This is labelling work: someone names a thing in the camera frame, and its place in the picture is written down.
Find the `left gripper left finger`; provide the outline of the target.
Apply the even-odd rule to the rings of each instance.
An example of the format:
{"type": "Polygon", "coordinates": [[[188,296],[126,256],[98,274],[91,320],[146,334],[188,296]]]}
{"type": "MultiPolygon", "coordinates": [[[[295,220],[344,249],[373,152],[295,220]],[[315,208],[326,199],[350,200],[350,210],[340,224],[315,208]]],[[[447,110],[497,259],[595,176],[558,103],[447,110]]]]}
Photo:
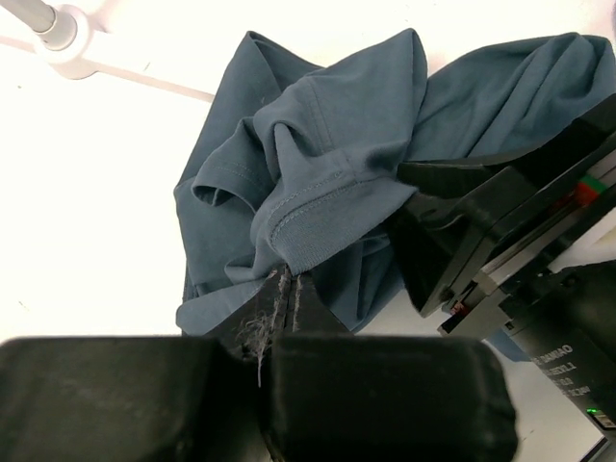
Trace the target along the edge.
{"type": "Polygon", "coordinates": [[[286,320],[274,269],[209,337],[23,337],[1,347],[5,461],[280,461],[266,357],[286,320]]]}

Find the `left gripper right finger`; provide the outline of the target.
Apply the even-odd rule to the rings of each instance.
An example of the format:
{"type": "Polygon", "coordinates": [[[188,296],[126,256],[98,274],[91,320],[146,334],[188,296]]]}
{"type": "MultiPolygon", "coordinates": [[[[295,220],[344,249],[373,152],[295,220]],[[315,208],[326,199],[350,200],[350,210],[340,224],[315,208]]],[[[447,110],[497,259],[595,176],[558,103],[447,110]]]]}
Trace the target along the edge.
{"type": "Polygon", "coordinates": [[[516,411],[500,361],[465,338],[355,336],[308,275],[279,288],[261,381],[276,461],[510,461],[516,411]]]}

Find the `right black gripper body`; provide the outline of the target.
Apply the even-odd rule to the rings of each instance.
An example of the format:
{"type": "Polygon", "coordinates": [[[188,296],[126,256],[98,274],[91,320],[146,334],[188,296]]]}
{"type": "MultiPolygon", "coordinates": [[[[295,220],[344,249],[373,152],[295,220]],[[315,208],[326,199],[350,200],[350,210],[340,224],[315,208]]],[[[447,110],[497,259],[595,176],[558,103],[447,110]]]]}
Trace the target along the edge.
{"type": "Polygon", "coordinates": [[[498,328],[602,434],[587,461],[615,458],[615,98],[568,130],[574,163],[552,181],[549,218],[478,268],[444,336],[498,328]]]}

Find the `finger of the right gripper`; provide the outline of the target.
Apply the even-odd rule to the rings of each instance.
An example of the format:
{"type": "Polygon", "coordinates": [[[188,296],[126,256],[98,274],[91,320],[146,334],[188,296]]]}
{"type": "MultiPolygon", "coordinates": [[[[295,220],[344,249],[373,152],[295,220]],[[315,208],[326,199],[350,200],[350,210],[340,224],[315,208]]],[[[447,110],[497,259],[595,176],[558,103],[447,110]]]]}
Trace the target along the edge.
{"type": "Polygon", "coordinates": [[[405,289],[421,317],[452,299],[453,282],[495,224],[496,209],[479,192],[449,199],[416,192],[387,219],[405,289]]]}
{"type": "Polygon", "coordinates": [[[523,173],[522,151],[454,160],[413,161],[398,166],[397,179],[443,199],[521,202],[534,194],[523,173]]]}

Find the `blue t shirt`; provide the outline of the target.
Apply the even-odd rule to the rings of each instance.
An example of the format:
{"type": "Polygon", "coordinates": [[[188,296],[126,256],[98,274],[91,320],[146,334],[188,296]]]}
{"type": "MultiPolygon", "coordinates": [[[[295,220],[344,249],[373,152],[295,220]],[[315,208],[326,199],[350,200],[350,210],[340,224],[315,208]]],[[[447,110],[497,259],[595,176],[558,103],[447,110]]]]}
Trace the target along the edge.
{"type": "Polygon", "coordinates": [[[362,329],[402,287],[381,227],[414,191],[399,164],[532,147],[614,90],[611,43],[576,33],[483,47],[434,74],[410,29],[328,67],[246,34],[174,191],[179,328],[209,332],[285,265],[362,329]]]}

